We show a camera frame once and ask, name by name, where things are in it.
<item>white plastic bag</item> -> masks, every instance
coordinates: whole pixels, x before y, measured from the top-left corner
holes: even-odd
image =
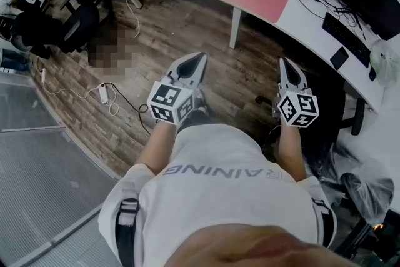
[[[387,41],[382,39],[375,41],[372,44],[370,58],[376,79],[382,87],[389,87],[398,80],[400,57]]]

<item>wooden floor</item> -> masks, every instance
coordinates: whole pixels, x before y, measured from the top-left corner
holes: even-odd
[[[208,62],[201,89],[208,105],[221,122],[245,129],[262,140],[276,122],[271,117],[271,106],[260,106],[254,100],[259,95],[272,99],[277,93],[279,57],[288,56],[320,71],[314,55],[251,16],[243,19],[236,49],[229,48],[232,7],[219,1],[141,1],[142,9],[132,6],[140,22],[139,36],[134,38],[138,31],[136,19],[125,0],[113,0],[117,22],[105,25],[91,43],[97,53],[95,68],[88,65],[85,51],[64,54],[53,48],[53,58],[38,62],[39,69],[47,69],[46,88],[50,92],[71,88],[83,95],[101,82],[112,81],[138,108],[175,59],[204,51]],[[69,13],[66,9],[54,10],[53,15],[65,19]],[[38,66],[34,65],[31,74],[41,85]],[[79,99],[69,91],[49,95],[41,90],[65,124],[96,156],[118,174],[129,169],[148,134],[138,114],[122,97],[117,97],[120,110],[113,117],[100,103],[97,90],[87,99]],[[151,130],[151,115],[146,113],[142,118]]]

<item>keyboard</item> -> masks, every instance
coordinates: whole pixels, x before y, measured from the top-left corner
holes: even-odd
[[[350,29],[329,13],[326,13],[322,26],[325,31],[336,38],[344,47],[349,49],[350,52],[368,68],[371,51]]]

